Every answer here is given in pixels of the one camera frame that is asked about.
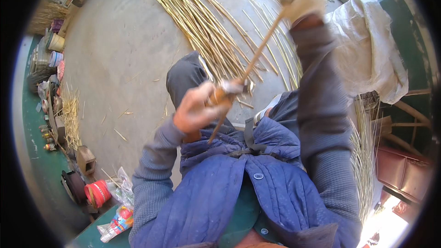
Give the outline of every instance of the white shoe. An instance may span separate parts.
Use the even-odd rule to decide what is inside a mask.
[[[279,103],[281,97],[282,97],[282,94],[279,94],[276,97],[274,97],[273,100],[264,109],[259,111],[254,116],[254,124],[255,125],[257,125],[257,123],[263,118],[263,116],[265,116],[265,112],[268,110],[268,108],[275,107]]]

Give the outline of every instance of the red bucket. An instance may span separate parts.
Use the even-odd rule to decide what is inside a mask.
[[[103,206],[104,202],[108,201],[112,195],[107,189],[106,181],[99,180],[92,184],[87,184],[84,187],[87,199],[96,208]]]

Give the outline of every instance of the bottle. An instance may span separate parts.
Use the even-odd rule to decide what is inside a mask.
[[[56,151],[57,150],[57,147],[54,143],[46,144],[43,148],[48,151]]]

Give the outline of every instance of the bucket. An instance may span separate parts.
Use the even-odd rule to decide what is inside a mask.
[[[61,50],[63,50],[63,47],[64,47],[64,38],[58,36],[56,33],[53,33],[48,49],[61,52]]]
[[[87,199],[91,202],[91,204],[100,208],[103,206],[104,202],[108,201],[112,195],[107,189],[106,181],[99,180],[92,184],[87,184],[84,187],[85,195]]]
[[[49,59],[49,67],[57,67],[59,62],[63,60],[63,54],[52,51],[51,58]]]

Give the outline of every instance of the snack package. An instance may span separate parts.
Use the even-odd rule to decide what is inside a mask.
[[[133,210],[126,206],[121,206],[116,210],[116,215],[108,224],[97,226],[101,234],[100,240],[107,243],[118,234],[129,229],[133,225]]]

